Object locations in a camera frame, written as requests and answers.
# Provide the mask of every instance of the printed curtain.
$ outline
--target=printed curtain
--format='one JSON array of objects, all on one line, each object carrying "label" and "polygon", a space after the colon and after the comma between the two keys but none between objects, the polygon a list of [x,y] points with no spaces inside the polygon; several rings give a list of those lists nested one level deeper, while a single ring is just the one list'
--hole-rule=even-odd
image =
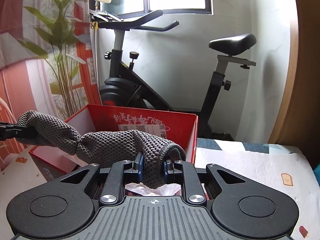
[{"label": "printed curtain", "polygon": [[[0,0],[0,120],[28,110],[62,120],[101,104],[88,0]],[[0,142],[2,171],[26,146]]]}]

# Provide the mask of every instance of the white wall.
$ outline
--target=white wall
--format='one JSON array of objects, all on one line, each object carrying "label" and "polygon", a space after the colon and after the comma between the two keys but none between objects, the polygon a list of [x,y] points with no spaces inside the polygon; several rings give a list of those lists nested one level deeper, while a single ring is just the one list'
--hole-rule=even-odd
[{"label": "white wall", "polygon": [[236,140],[267,143],[281,104],[288,72],[290,21],[295,0],[251,0],[252,33],[257,44],[251,60],[247,95]]},{"label": "white wall", "polygon": [[[129,63],[129,51],[140,53],[134,71],[173,107],[200,109],[207,92],[218,52],[210,49],[210,40],[251,32],[250,0],[213,0],[214,15],[164,15],[152,26],[164,26],[175,20],[180,25],[166,33],[131,30],[124,39],[123,61]],[[114,42],[112,30],[99,30],[100,66],[108,77],[109,61],[103,56]],[[250,59],[250,51],[240,57]],[[230,63],[226,79],[230,91],[221,90],[210,124],[215,132],[233,137],[239,127],[247,90],[249,71]]]}]

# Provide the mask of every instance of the gray cloth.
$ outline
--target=gray cloth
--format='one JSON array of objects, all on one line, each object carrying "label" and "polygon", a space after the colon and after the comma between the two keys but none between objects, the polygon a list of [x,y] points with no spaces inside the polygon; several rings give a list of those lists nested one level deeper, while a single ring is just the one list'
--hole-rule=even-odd
[{"label": "gray cloth", "polygon": [[76,154],[86,163],[98,163],[102,168],[111,167],[122,160],[133,161],[138,152],[144,155],[143,184],[157,188],[164,184],[162,162],[186,160],[184,150],[176,143],[138,130],[121,132],[93,132],[84,136],[60,119],[27,111],[18,120],[18,125],[33,126],[38,135],[35,139],[17,140],[24,144],[58,147]]}]

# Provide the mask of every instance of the qr code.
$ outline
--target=qr code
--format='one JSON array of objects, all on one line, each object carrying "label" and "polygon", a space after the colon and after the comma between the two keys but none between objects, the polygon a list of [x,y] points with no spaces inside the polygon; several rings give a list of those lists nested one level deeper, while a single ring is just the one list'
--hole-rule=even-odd
[{"label": "qr code", "polygon": [[136,129],[141,132],[146,132],[146,127],[144,125],[136,125]]}]

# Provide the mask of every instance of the silver screw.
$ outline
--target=silver screw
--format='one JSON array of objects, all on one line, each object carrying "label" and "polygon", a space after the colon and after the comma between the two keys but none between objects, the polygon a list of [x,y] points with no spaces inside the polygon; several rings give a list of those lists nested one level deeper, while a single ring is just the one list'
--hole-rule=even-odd
[{"label": "silver screw", "polygon": [[204,197],[201,195],[191,195],[189,197],[189,200],[193,203],[200,203],[200,202],[204,201]]},{"label": "silver screw", "polygon": [[104,195],[101,197],[101,201],[104,203],[112,203],[117,200],[117,197],[114,195]]}]

